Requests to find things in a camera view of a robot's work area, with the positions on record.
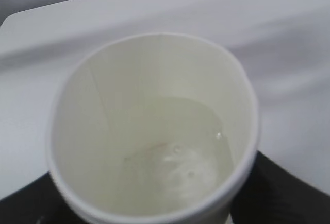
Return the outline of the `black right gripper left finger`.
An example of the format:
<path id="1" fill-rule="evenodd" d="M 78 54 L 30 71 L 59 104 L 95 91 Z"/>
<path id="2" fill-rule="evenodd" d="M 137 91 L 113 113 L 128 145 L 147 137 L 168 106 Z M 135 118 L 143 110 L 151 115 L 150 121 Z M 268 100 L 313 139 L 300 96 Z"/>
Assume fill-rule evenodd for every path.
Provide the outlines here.
<path id="1" fill-rule="evenodd" d="M 1 223 L 77 223 L 49 173 L 1 200 Z"/>

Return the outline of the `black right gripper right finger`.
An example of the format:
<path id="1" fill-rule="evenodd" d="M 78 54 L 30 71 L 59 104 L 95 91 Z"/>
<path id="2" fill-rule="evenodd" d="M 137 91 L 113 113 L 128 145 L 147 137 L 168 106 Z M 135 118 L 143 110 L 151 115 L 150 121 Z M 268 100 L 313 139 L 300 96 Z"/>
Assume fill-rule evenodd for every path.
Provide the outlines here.
<path id="1" fill-rule="evenodd" d="M 329 223 L 329 195 L 258 152 L 230 215 L 234 223 Z"/>

